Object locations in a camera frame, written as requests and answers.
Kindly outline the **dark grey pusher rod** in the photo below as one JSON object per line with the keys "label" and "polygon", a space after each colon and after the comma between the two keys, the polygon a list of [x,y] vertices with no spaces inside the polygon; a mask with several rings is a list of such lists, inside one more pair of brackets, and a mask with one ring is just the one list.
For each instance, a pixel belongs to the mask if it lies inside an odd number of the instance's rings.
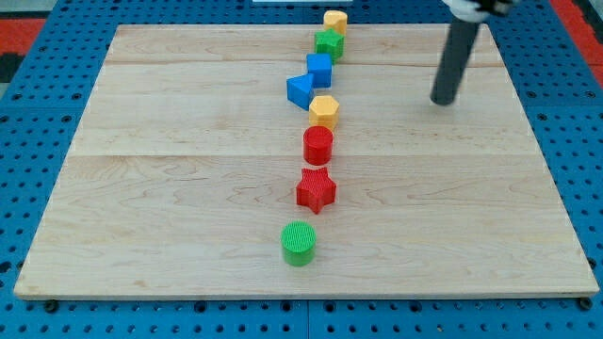
{"label": "dark grey pusher rod", "polygon": [[452,20],[432,85],[430,99],[434,104],[454,102],[480,25],[458,18]]}

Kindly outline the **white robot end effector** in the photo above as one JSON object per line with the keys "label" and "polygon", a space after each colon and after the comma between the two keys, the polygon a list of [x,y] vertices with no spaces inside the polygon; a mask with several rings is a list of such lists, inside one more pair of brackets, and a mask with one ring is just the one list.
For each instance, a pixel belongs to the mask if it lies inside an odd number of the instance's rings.
{"label": "white robot end effector", "polygon": [[518,0],[443,0],[443,3],[456,19],[482,23],[490,16],[507,16]]}

